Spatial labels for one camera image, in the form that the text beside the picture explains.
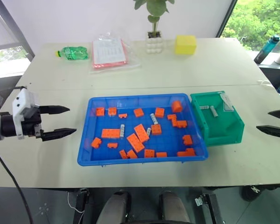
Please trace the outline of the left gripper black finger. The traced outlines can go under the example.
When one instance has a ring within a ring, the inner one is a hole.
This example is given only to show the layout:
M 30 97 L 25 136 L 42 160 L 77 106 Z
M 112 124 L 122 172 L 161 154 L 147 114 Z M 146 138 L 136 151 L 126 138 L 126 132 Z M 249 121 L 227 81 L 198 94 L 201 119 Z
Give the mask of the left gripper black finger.
M 68 135 L 73 134 L 76 131 L 76 129 L 73 128 L 60 128 L 55 129 L 51 132 L 41 132 L 41 139 L 42 141 L 49 141 L 49 140 L 55 140 L 55 139 L 61 139 Z
M 60 105 L 46 105 L 39 107 L 39 114 L 60 114 L 67 111 L 70 111 L 70 109 Z

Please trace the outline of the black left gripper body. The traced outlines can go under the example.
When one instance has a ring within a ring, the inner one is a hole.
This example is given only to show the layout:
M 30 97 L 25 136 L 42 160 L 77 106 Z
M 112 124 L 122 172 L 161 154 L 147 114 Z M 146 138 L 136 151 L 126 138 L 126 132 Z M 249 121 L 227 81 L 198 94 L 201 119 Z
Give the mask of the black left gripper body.
M 25 111 L 21 127 L 24 136 L 42 138 L 44 131 L 41 128 L 41 114 L 44 106 L 32 107 Z

